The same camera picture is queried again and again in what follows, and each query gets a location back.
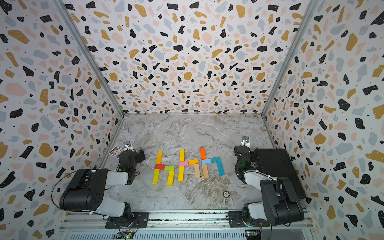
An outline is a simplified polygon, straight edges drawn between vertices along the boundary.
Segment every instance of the aluminum corner profile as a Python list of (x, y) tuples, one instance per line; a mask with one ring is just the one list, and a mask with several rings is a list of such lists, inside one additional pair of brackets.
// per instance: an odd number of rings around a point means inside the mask
[(303, 20), (301, 21), (300, 27), (297, 31), (297, 34), (295, 36), (295, 39), (293, 40), (293, 43), (291, 45), (291, 48), (289, 49), (286, 58), (284, 59), (283, 66), (277, 75), (276, 81), (272, 87), (272, 90), (268, 96), (268, 99), (264, 105), (263, 111), (262, 111), (262, 116), (266, 116), (267, 110), (269, 106), (272, 104), (272, 100), (277, 92), (278, 87), (283, 81), (284, 75), (286, 71), (288, 70), (288, 67), (293, 59), (293, 56), (295, 55), (295, 52), (297, 51), (297, 48), (299, 47), (300, 41), (303, 37), (304, 32), (306, 31), (309, 22), (312, 19), (313, 13), (319, 3), (319, 0), (310, 0), (310, 3), (308, 4), (308, 7), (304, 13)]
[(108, 83), (105, 81), (105, 78), (101, 73), (99, 67), (97, 66), (96, 61), (93, 59), (92, 55), (90, 54), (87, 45), (85, 45), (83, 38), (81, 37), (80, 32), (76, 27), (76, 25), (73, 23), (67, 9), (65, 8), (63, 1), (62, 0), (51, 0), (51, 1), (54, 5), (54, 8), (59, 13), (64, 24), (66, 25), (68, 31), (72, 35), (77, 46), (79, 47), (80, 51), (82, 52), (85, 60), (91, 67), (92, 71), (95, 73), (96, 78), (99, 80), (100, 85), (102, 86), (105, 94), (111, 100), (111, 104), (115, 108), (115, 111), (117, 112), (119, 117), (122, 118), (124, 116), (124, 113), (120, 108), (120, 104), (116, 100), (116, 97), (113, 95), (112, 90), (110, 89)]

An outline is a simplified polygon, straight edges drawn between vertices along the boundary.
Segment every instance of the terrazzo pattern wall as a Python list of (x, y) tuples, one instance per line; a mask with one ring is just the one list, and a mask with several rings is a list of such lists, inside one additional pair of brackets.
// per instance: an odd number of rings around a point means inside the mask
[(319, 239), (384, 239), (384, 4), (320, 1), (267, 112)]
[(309, 0), (65, 0), (125, 112), (258, 113)]
[(0, 238), (53, 239), (53, 184), (98, 165), (119, 119), (51, 2), (0, 6)]

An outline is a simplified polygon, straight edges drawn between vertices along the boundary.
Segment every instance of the teal wooden block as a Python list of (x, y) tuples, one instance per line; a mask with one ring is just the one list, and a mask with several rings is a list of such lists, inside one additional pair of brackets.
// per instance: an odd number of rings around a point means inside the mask
[(212, 162), (212, 163), (214, 163), (214, 162), (220, 162), (220, 161), (221, 161), (220, 157), (213, 157), (213, 158), (211, 158), (211, 162)]
[(224, 168), (223, 168), (223, 164), (221, 161), (217, 161), (217, 170), (218, 170), (218, 174), (220, 176), (223, 176), (224, 175)]

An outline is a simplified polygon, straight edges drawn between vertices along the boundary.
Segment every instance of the cable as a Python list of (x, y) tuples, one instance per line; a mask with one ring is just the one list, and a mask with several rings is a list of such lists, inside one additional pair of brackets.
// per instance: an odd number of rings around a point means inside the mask
[(139, 220), (137, 220), (137, 228), (136, 228), (136, 231), (135, 233), (137, 232), (137, 230), (139, 229)]
[(111, 219), (115, 221), (115, 223), (116, 223), (116, 226), (118, 227), (118, 229), (119, 229), (119, 232), (120, 232), (121, 236), (122, 236), (123, 238), (125, 238), (125, 237), (124, 237), (124, 235), (123, 235), (123, 233), (120, 231), (120, 227), (119, 227), (118, 223), (116, 222), (116, 220), (115, 220), (115, 219), (113, 219), (113, 218), (111, 218)]
[[(72, 174), (72, 173), (74, 173), (74, 172), (80, 171), (80, 170), (83, 170), (83, 169), (78, 169), (78, 170), (76, 170), (76, 171), (73, 171), (73, 172), (69, 173), (68, 175), (70, 175), (70, 174)], [(57, 208), (60, 209), (60, 210), (63, 210), (63, 211), (71, 211), (71, 212), (82, 212), (82, 211), (73, 211), (73, 210), (68, 210), (68, 209), (62, 209), (61, 207), (57, 206), (56, 203), (53, 201), (53, 197), (52, 197), (53, 190), (55, 189), (56, 185), (57, 185), (61, 180), (63, 180), (65, 177), (67, 177), (68, 175), (65, 175), (64, 177), (62, 177), (62, 178), (61, 178), (61, 179), (60, 179), (60, 180), (53, 186), (52, 191), (51, 191), (51, 201), (52, 201), (52, 203), (54, 204), (54, 206), (57, 207)]]
[(250, 153), (248, 153), (248, 152), (243, 152), (243, 153), (248, 154), (251, 158), (253, 158), (253, 161), (251, 161), (251, 162), (256, 164), (256, 159)]
[(269, 238), (267, 240), (270, 240), (271, 236), (272, 236), (272, 224), (270, 223), (271, 225), (271, 232), (269, 233)]

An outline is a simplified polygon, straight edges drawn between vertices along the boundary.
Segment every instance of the back wall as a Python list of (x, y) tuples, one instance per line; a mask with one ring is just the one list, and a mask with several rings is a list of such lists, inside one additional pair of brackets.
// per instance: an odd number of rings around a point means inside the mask
[(65, 1), (121, 108), (160, 113), (260, 112), (308, 2)]

